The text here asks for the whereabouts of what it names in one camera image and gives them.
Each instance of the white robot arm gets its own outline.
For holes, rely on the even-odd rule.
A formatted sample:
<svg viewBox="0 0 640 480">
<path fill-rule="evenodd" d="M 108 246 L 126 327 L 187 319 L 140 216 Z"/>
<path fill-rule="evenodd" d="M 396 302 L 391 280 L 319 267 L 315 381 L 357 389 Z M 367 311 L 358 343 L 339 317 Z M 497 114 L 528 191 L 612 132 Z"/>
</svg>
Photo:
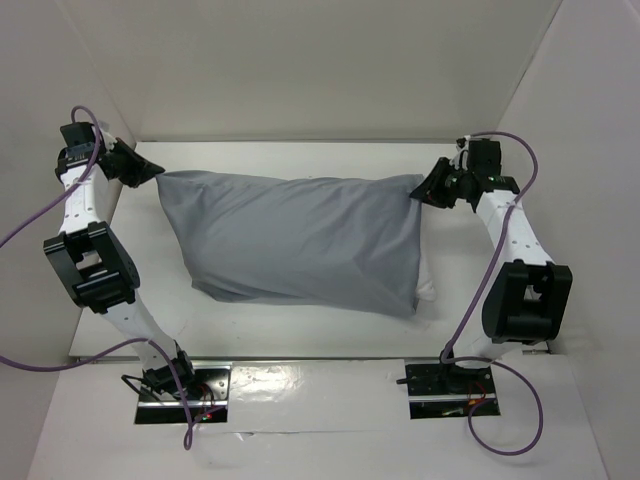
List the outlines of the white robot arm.
<svg viewBox="0 0 640 480">
<path fill-rule="evenodd" d="M 95 133 L 86 122 L 66 125 L 60 130 L 68 146 L 60 152 L 56 174 L 68 190 L 87 168 Z M 67 198 L 59 234 L 45 241 L 44 251 L 78 306 L 102 315 L 127 338 L 156 342 L 188 386 L 193 378 L 189 358 L 160 329 L 145 307 L 137 291 L 140 278 L 133 260 L 103 221 L 110 179 L 118 178 L 125 185 L 137 187 L 164 170 L 135 154 L 121 140 L 106 132 L 101 134 L 98 161 Z M 171 372 L 158 352 L 148 343 L 132 347 L 142 361 L 146 385 L 158 392 L 175 393 Z"/>
<path fill-rule="evenodd" d="M 499 142 L 467 137 L 458 140 L 458 148 L 453 159 L 438 160 L 411 197 L 438 208 L 453 208 L 457 199 L 466 200 L 496 247 L 507 210 L 520 190 L 513 178 L 501 176 Z M 490 287 L 479 303 L 482 308 L 458 340 L 455 357 L 497 360 L 513 348 L 558 334 L 572 283 L 569 267 L 556 265 L 541 247 L 521 202 L 513 208 L 506 235 Z"/>
</svg>

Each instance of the cable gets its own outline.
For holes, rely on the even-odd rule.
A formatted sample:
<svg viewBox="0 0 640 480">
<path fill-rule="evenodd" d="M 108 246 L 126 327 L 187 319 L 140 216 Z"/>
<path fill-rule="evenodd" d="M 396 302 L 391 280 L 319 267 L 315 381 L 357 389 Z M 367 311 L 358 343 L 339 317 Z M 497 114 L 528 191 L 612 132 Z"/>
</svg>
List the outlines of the cable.
<svg viewBox="0 0 640 480">
<path fill-rule="evenodd" d="M 202 405 L 200 406 L 200 410 L 198 410 L 198 414 L 202 414 L 204 413 L 204 407 L 206 405 L 207 395 L 209 395 L 209 392 L 207 392 L 202 385 L 198 385 L 198 388 L 202 392 Z"/>
<path fill-rule="evenodd" d="M 208 411 L 204 412 L 202 415 L 197 415 L 196 418 L 193 419 L 191 417 L 191 410 L 189 409 L 189 403 L 187 401 L 186 395 L 184 394 L 184 390 L 182 388 L 182 382 L 180 381 L 180 376 L 178 375 L 178 372 L 176 371 L 176 367 L 174 367 L 173 363 L 171 362 L 171 359 L 169 358 L 169 355 L 167 355 L 167 353 L 162 349 L 162 347 L 160 347 L 160 345 L 158 345 L 153 340 L 149 340 L 149 339 L 146 339 L 146 338 L 131 338 L 129 340 L 125 340 L 124 342 L 120 342 L 117 345 L 114 345 L 113 347 L 108 348 L 107 350 L 98 353 L 97 355 L 94 355 L 94 356 L 89 357 L 89 358 L 85 358 L 84 360 L 81 360 L 81 361 L 76 362 L 76 363 L 72 363 L 71 365 L 59 365 L 59 366 L 56 366 L 56 367 L 40 367 L 40 366 L 37 366 L 37 365 L 27 365 L 27 364 L 24 364 L 24 363 L 16 362 L 16 361 L 11 360 L 11 359 L 3 356 L 3 355 L 0 355 L 0 363 L 4 363 L 5 365 L 7 365 L 9 367 L 17 368 L 18 370 L 25 370 L 27 372 L 40 372 L 40 373 L 62 372 L 62 371 L 65 371 L 65 370 L 71 370 L 73 368 L 78 368 L 78 367 L 81 367 L 83 365 L 87 365 L 88 363 L 95 362 L 96 360 L 99 360 L 102 357 L 105 357 L 105 356 L 109 355 L 110 353 L 121 349 L 122 347 L 126 347 L 127 345 L 131 345 L 132 343 L 148 343 L 153 348 L 155 348 L 158 351 L 158 353 L 160 354 L 160 356 L 162 356 L 164 361 L 167 362 L 167 366 L 169 367 L 169 370 L 171 371 L 171 376 L 173 377 L 173 380 L 174 380 L 174 382 L 176 384 L 176 387 L 178 389 L 178 394 L 180 395 L 180 401 L 182 403 L 182 408 L 184 409 L 185 417 L 187 418 L 187 432 L 184 435 L 184 439 L 182 441 L 182 445 L 184 446 L 185 450 L 191 449 L 191 445 L 193 445 L 193 428 L 198 424 L 198 422 L 200 420 L 202 420 L 202 417 L 204 415 L 208 415 L 209 413 L 213 413 L 216 410 L 220 410 L 221 408 L 224 408 L 224 407 L 220 406 L 220 407 L 213 408 L 211 410 L 208 410 Z"/>
<path fill-rule="evenodd" d="M 69 187 L 69 189 L 67 189 L 62 195 L 54 198 L 48 205 L 45 205 L 41 210 L 38 210 L 36 213 L 31 215 L 24 222 L 22 222 L 16 228 L 10 231 L 2 240 L 0 240 L 0 248 L 4 247 L 9 240 L 15 237 L 27 226 L 35 222 L 42 215 L 44 215 L 53 207 L 55 207 L 57 204 L 59 204 L 60 202 L 65 200 L 67 197 L 69 197 L 69 195 L 75 192 L 77 188 L 80 186 L 80 184 L 86 180 L 86 178 L 89 176 L 89 173 L 91 173 L 91 169 L 93 168 L 96 161 L 98 160 L 98 153 L 100 153 L 100 143 L 102 142 L 102 131 L 100 130 L 100 126 L 98 125 L 98 120 L 96 119 L 93 112 L 89 110 L 87 107 L 84 107 L 82 105 L 77 105 L 73 107 L 73 109 L 71 110 L 72 122 L 76 121 L 76 113 L 78 112 L 78 110 L 82 110 L 86 112 L 87 115 L 89 115 L 89 117 L 91 118 L 91 121 L 93 122 L 93 128 L 95 129 L 96 143 L 93 146 L 93 152 L 91 153 L 91 158 L 89 158 L 89 163 L 87 164 L 87 168 L 84 169 L 84 172 L 82 172 L 82 175 L 80 175 L 80 178 L 78 178 L 78 180 L 73 185 L 71 185 L 71 187 Z"/>
<path fill-rule="evenodd" d="M 149 396 L 151 398 L 153 398 L 156 402 L 160 402 L 162 403 L 162 400 L 160 399 L 160 397 L 158 397 L 153 390 L 151 390 L 151 388 L 149 388 L 149 386 L 145 383 L 144 378 L 139 378 L 139 377 L 134 377 L 132 375 L 122 375 L 120 377 L 120 380 L 122 380 L 125 385 L 127 385 L 131 390 L 133 390 L 134 392 L 136 392 L 139 396 Z M 140 388 L 136 387 L 131 380 L 137 380 L 140 382 Z"/>
<path fill-rule="evenodd" d="M 205 382 L 203 385 L 204 385 L 204 388 L 206 388 L 207 391 L 209 392 L 209 398 L 211 399 L 210 405 L 211 407 L 213 407 L 216 401 L 215 394 L 213 393 L 213 389 L 209 386 L 207 382 Z"/>
<path fill-rule="evenodd" d="M 482 277 L 482 281 L 480 282 L 480 285 L 478 285 L 478 289 L 476 290 L 476 293 L 473 296 L 473 299 L 471 300 L 471 303 L 467 307 L 467 311 L 465 312 L 464 316 L 462 317 L 462 320 L 460 321 L 460 325 L 458 325 L 458 328 L 456 329 L 456 331 L 454 332 L 453 336 L 451 337 L 451 340 L 449 340 L 447 342 L 447 344 L 445 345 L 444 350 L 442 351 L 442 354 L 440 355 L 440 361 L 442 363 L 444 363 L 444 364 L 455 364 L 455 363 L 458 363 L 458 362 L 467 362 L 467 361 L 489 363 L 489 364 L 495 365 L 497 367 L 503 368 L 503 369 L 513 373 L 516 377 L 518 377 L 520 380 L 522 380 L 525 383 L 525 385 L 529 388 L 529 390 L 531 390 L 531 393 L 533 394 L 533 397 L 535 398 L 535 401 L 536 401 L 536 406 L 538 408 L 538 430 L 536 432 L 535 437 L 531 441 L 531 443 L 529 443 L 529 445 L 527 445 L 526 447 L 521 448 L 519 450 L 498 450 L 496 448 L 491 447 L 490 445 L 487 445 L 478 436 L 478 434 L 476 433 L 475 428 L 473 427 L 473 422 L 472 422 L 473 414 L 479 407 L 481 407 L 484 403 L 486 403 L 489 400 L 485 400 L 483 402 L 476 403 L 469 410 L 469 416 L 468 416 L 469 430 L 471 431 L 471 435 L 473 435 L 473 438 L 475 438 L 475 440 L 482 447 L 486 448 L 487 450 L 489 450 L 492 453 L 495 453 L 496 455 L 503 455 L 503 456 L 507 456 L 507 457 L 515 457 L 517 455 L 522 455 L 524 453 L 527 453 L 528 451 L 533 449 L 533 447 L 535 447 L 537 445 L 538 441 L 540 440 L 540 437 L 542 436 L 542 429 L 543 429 L 543 426 L 544 426 L 544 415 L 543 415 L 543 411 L 542 411 L 542 401 L 540 400 L 540 396 L 538 395 L 538 392 L 536 391 L 535 387 L 533 386 L 533 384 L 529 380 L 527 380 L 524 377 L 524 375 L 522 375 L 520 372 L 516 371 L 515 369 L 509 367 L 508 365 L 505 365 L 504 363 L 496 362 L 496 361 L 491 360 L 489 358 L 483 358 L 483 357 L 454 357 L 454 358 L 449 358 L 449 355 L 451 355 L 451 353 L 453 352 L 454 345 L 456 344 L 456 342 L 460 338 L 460 335 L 462 334 L 462 331 L 464 330 L 464 328 L 467 326 L 467 323 L 469 323 L 469 319 L 471 318 L 471 315 L 473 314 L 473 311 L 475 310 L 476 306 L 478 305 L 478 302 L 480 301 L 480 297 L 482 296 L 482 293 L 487 288 L 487 284 L 489 283 L 489 280 L 491 278 L 491 274 L 493 273 L 493 270 L 495 269 L 495 267 L 496 267 L 496 265 L 498 263 L 498 258 L 500 257 L 500 253 L 501 253 L 502 248 L 504 247 L 504 243 L 505 243 L 505 241 L 507 239 L 507 230 L 508 230 L 508 226 L 509 226 L 509 220 L 511 219 L 511 214 L 513 213 L 513 209 L 515 208 L 516 204 L 522 199 L 522 197 L 524 197 L 524 195 L 529 191 L 529 189 L 531 188 L 531 185 L 533 185 L 533 182 L 535 182 L 536 178 L 538 177 L 538 157 L 536 157 L 536 154 L 533 151 L 533 149 L 531 148 L 531 146 L 527 142 L 525 142 L 521 137 L 519 137 L 518 135 L 514 135 L 513 133 L 501 132 L 501 131 L 478 132 L 478 133 L 474 133 L 473 135 L 471 135 L 471 137 L 484 137 L 484 136 L 487 136 L 487 135 L 508 137 L 508 138 L 511 138 L 511 139 L 515 140 L 516 142 L 520 143 L 520 145 L 522 145 L 527 150 L 529 155 L 531 156 L 531 161 L 533 162 L 533 173 L 531 174 L 531 178 L 529 179 L 527 184 L 520 191 L 520 193 L 518 195 L 516 195 L 516 198 L 514 199 L 513 203 L 507 209 L 507 213 L 505 214 L 504 222 L 502 224 L 502 230 L 500 232 L 500 238 L 498 240 L 498 243 L 496 244 L 496 249 L 495 249 L 495 252 L 493 252 L 493 256 L 491 257 L 491 261 L 489 262 L 489 265 L 487 266 L 487 271 L 484 273 L 484 276 Z"/>
<path fill-rule="evenodd" d="M 476 386 L 480 389 L 480 392 L 482 393 L 482 396 L 479 399 L 476 398 L 471 398 L 471 395 L 473 395 L 473 387 Z M 487 398 L 487 389 L 484 388 L 484 386 L 480 383 L 480 382 L 474 382 L 474 383 L 469 383 L 469 391 L 467 393 L 467 400 L 469 402 L 469 407 L 475 405 L 478 402 L 483 401 L 485 398 Z"/>
</svg>

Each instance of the white wall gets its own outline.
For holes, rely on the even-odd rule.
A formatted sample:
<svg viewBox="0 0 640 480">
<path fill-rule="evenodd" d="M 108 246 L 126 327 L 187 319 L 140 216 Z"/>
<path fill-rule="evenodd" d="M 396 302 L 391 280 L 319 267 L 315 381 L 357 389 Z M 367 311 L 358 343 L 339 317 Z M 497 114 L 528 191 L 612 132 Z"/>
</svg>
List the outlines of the white wall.
<svg viewBox="0 0 640 480">
<path fill-rule="evenodd" d="M 59 127 L 81 103 L 131 134 L 74 30 L 55 3 L 0 2 L 0 235 L 62 192 L 53 169 L 64 142 Z M 66 354 L 79 310 L 42 252 L 60 226 L 56 209 L 0 251 L 0 352 L 35 364 Z M 57 380 L 0 367 L 3 479 L 26 478 Z"/>
<path fill-rule="evenodd" d="M 140 140 L 495 127 L 559 0 L 59 0 Z"/>
<path fill-rule="evenodd" d="M 640 443 L 639 12 L 640 0 L 565 0 L 500 125 L 540 156 L 527 213 L 574 273 L 558 348 L 612 479 L 638 477 Z M 524 181 L 526 155 L 505 150 Z"/>
</svg>

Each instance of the red wire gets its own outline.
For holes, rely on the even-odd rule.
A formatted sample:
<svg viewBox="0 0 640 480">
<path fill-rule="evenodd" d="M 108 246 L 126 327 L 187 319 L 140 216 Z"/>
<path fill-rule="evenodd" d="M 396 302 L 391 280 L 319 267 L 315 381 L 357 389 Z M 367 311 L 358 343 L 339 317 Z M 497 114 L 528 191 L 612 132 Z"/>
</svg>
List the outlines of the red wire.
<svg viewBox="0 0 640 480">
<path fill-rule="evenodd" d="M 476 382 L 476 385 L 482 391 L 482 398 L 480 400 L 484 400 L 485 398 L 487 398 L 487 390 L 484 388 L 484 386 L 480 382 Z"/>
<path fill-rule="evenodd" d="M 202 385 L 198 385 L 198 388 L 202 390 L 202 405 L 200 406 L 200 410 L 198 410 L 198 415 L 202 415 L 204 413 L 204 402 L 207 401 L 207 391 Z"/>
</svg>

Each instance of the pillow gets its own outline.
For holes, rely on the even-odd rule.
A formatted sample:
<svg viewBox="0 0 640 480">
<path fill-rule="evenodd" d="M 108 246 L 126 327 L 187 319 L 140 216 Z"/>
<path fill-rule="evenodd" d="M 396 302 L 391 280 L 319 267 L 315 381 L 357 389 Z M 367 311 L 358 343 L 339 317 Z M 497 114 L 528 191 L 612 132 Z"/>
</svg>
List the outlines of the pillow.
<svg viewBox="0 0 640 480">
<path fill-rule="evenodd" d="M 192 286 L 224 302 L 415 313 L 422 175 L 383 180 L 156 176 Z"/>
</svg>

